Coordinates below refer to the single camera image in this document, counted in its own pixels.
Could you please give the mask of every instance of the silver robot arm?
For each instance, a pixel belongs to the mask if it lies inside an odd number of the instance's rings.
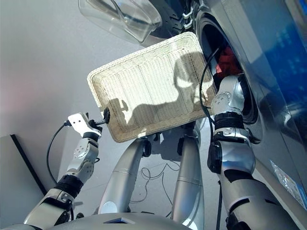
[[[220,178],[227,229],[298,229],[267,186],[252,177],[255,155],[244,129],[243,107],[238,76],[224,78],[211,104],[215,131],[207,164]]]
[[[68,120],[82,139],[74,151],[67,172],[29,213],[24,221],[26,225],[45,230],[67,222],[75,197],[93,174],[98,156],[97,141],[101,137],[102,128],[96,126],[93,120],[89,121],[84,113],[73,114]]]

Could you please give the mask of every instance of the white wicker basket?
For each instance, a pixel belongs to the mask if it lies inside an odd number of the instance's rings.
[[[186,32],[115,60],[88,75],[88,83],[116,142],[143,137],[204,116],[199,83],[203,53],[195,34]],[[206,72],[203,102],[216,94]]]

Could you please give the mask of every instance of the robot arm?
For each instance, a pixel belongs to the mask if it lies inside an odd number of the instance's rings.
[[[86,114],[77,113],[68,117],[72,127],[80,133],[73,159],[66,174],[50,189],[38,205],[26,217],[24,224],[42,230],[67,222],[74,199],[84,183],[92,176],[94,162],[98,156],[98,139],[102,128]]]
[[[255,155],[244,129],[243,107],[238,76],[224,78],[211,104],[215,131],[207,164],[220,178],[227,229],[298,229],[267,186],[252,177]]]

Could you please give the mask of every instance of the black cable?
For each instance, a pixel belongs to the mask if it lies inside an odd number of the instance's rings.
[[[173,171],[175,171],[175,172],[176,172],[176,171],[179,171],[180,165],[177,164],[177,163],[174,162],[174,161],[171,161],[171,162],[173,162],[174,164],[176,164],[176,165],[178,166],[178,169],[173,169],[168,163],[166,163],[165,166],[164,166],[164,168],[162,169],[162,171],[161,171],[158,175],[156,175],[156,176],[151,176],[150,170],[149,170],[148,168],[145,168],[145,167],[142,168],[142,169],[141,169],[141,176],[142,176],[144,179],[147,180],[147,182],[146,182],[146,184],[145,184],[145,197],[144,197],[143,199],[141,199],[141,200],[136,200],[136,201],[131,200],[130,203],[136,204],[136,203],[139,203],[139,202],[144,201],[144,200],[147,198],[147,195],[148,195],[148,190],[147,190],[147,185],[148,185],[148,183],[149,183],[151,180],[155,180],[155,179],[159,178],[160,176],[162,176],[162,187],[163,187],[163,189],[164,189],[164,192],[165,192],[165,194],[166,194],[166,196],[167,196],[169,202],[171,203],[171,205],[173,205],[171,199],[169,198],[169,195],[168,195],[167,192],[166,192],[166,189],[165,189],[165,186],[164,186],[164,182],[163,182],[164,170],[165,170],[166,167],[169,167],[171,170],[173,170]]]
[[[162,174],[162,187],[163,187],[163,190],[164,190],[164,192],[165,192],[165,194],[166,194],[166,196],[167,196],[169,202],[171,203],[171,205],[173,205],[173,202],[171,201],[171,198],[169,198],[169,196],[168,196],[168,194],[167,194],[167,192],[166,192],[166,189],[165,189],[165,187],[164,187],[163,178],[164,178],[164,173]]]
[[[172,211],[170,211],[165,217],[168,217],[169,215],[171,215]]]
[[[71,207],[71,221],[73,221],[74,217],[73,217],[73,209]]]
[[[219,195],[219,206],[217,209],[217,219],[216,219],[216,230],[220,230],[220,224],[221,224],[221,212],[222,212],[222,187],[221,182],[218,182],[220,185],[220,195]]]
[[[52,175],[52,172],[51,172],[50,166],[49,166],[49,152],[50,152],[51,144],[52,144],[54,138],[55,138],[56,135],[64,128],[64,126],[65,126],[65,124],[63,124],[63,125],[55,132],[55,134],[53,135],[53,137],[52,137],[52,139],[51,139],[51,141],[50,141],[50,143],[49,143],[49,145],[48,145],[47,155],[46,155],[46,163],[47,163],[48,173],[49,173],[49,175],[50,175],[52,181],[53,181],[55,184],[57,184],[57,181],[56,181],[56,179],[54,179],[54,176]]]
[[[205,73],[206,73],[206,70],[209,66],[209,63],[211,62],[212,58],[215,56],[215,54],[219,51],[219,49],[224,45],[224,43],[222,45],[220,45],[219,47],[217,47],[217,49],[210,54],[209,58],[208,58],[208,61],[207,61],[207,64],[205,66],[205,69],[203,70],[203,73],[202,73],[202,76],[201,76],[201,82],[200,82],[200,102],[201,102],[201,108],[203,110],[203,112],[205,113],[205,115],[208,117],[209,119],[209,125],[210,125],[210,140],[212,141],[213,139],[213,125],[214,124],[214,121],[213,119],[210,117],[210,113],[208,111],[208,108],[207,106],[204,106],[203,105],[203,102],[202,102],[202,96],[201,96],[201,91],[202,91],[202,82],[203,82],[203,79],[204,79],[204,76],[205,76]]]

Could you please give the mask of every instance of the floor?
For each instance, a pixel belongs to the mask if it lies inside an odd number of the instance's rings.
[[[205,199],[205,229],[215,229],[216,215],[218,207],[219,185],[216,174],[209,171],[207,167],[207,153],[209,148],[209,123],[206,119],[199,121],[201,126],[201,167],[202,179],[204,187]],[[163,178],[165,190],[170,198],[173,200],[174,190],[177,180],[177,169],[180,164],[180,157],[177,155],[177,142],[180,137],[180,128],[174,128],[163,132],[163,138],[160,143],[153,144],[152,154],[149,158],[142,158],[139,167],[139,174],[136,180],[135,189],[133,191],[132,201],[143,200],[146,195],[145,184],[147,182],[141,176],[141,169],[146,167],[150,170],[151,176],[158,175],[165,164],[168,163],[175,171],[166,167]],[[69,129],[65,141],[64,152],[72,152],[75,148],[80,136],[73,129]],[[124,143],[116,143],[106,126],[104,126],[103,134],[99,140],[99,163],[95,165],[93,176],[87,181],[82,188],[82,191],[76,198],[74,213],[82,212],[85,216],[93,215],[97,211],[100,199],[103,195],[104,189],[107,185],[111,173],[124,152],[127,146],[132,141]],[[59,175],[65,173],[72,154],[64,154],[61,161]],[[162,177],[152,180],[147,185],[147,197],[141,201],[130,204],[132,212],[151,212],[156,215],[166,216],[171,211],[171,204],[162,187]],[[226,212],[222,207],[221,228],[226,229],[225,224]]]

